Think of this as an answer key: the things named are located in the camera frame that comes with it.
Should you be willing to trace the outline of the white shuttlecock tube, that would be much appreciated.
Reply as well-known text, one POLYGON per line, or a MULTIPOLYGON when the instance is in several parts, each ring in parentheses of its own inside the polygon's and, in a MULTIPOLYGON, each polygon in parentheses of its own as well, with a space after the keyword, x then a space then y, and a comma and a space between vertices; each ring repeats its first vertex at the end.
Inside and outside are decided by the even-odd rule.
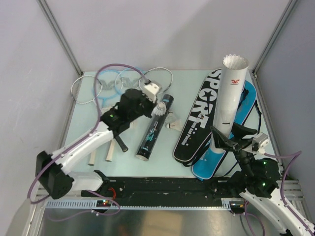
POLYGON ((213 127, 229 138, 245 86, 249 61, 242 56, 229 54, 224 56, 222 64, 213 127))

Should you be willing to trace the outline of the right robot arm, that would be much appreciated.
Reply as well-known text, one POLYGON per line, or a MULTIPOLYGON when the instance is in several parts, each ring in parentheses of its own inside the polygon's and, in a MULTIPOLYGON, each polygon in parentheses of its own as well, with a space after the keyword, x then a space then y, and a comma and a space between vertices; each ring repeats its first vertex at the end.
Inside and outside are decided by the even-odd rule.
POLYGON ((282 236, 313 236, 315 225, 304 217, 284 195, 284 177, 281 176, 276 157, 265 154, 269 137, 265 133, 237 123, 232 126, 232 137, 226 137, 211 126, 212 142, 218 149, 234 154, 240 171, 236 171, 219 187, 229 196, 242 197, 258 209, 282 236))

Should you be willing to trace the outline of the white feather shuttlecock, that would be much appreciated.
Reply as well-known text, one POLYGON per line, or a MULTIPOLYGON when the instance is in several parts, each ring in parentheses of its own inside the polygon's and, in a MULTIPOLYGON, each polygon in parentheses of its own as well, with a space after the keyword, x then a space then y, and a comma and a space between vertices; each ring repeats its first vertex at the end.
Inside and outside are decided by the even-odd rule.
POLYGON ((166 104, 164 102, 159 102, 157 105, 154 107, 152 111, 153 116, 163 116, 166 113, 166 104))

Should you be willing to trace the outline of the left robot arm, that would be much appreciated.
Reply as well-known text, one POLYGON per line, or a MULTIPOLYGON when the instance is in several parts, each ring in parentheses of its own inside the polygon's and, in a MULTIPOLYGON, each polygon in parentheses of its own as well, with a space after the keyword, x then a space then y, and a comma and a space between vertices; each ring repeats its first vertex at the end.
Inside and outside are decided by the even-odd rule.
POLYGON ((99 116, 95 127, 73 143, 48 154, 36 157, 37 180, 53 199, 70 191, 90 190, 98 196, 109 191, 109 184, 101 171, 74 172, 73 168, 92 151, 129 129, 130 123, 141 116, 150 118, 157 104, 157 93, 152 89, 127 89, 110 110, 99 116))

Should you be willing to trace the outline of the nylon mesh shuttlecock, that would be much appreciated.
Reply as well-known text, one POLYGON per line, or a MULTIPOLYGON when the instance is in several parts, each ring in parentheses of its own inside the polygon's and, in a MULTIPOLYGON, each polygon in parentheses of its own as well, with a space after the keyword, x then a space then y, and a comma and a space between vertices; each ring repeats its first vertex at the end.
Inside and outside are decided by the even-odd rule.
POLYGON ((167 117, 165 119, 165 123, 169 124, 169 123, 172 123, 172 122, 174 122, 176 120, 177 120, 177 118, 176 118, 176 115, 174 114, 174 112, 169 111, 169 113, 168 113, 168 115, 167 115, 167 117))

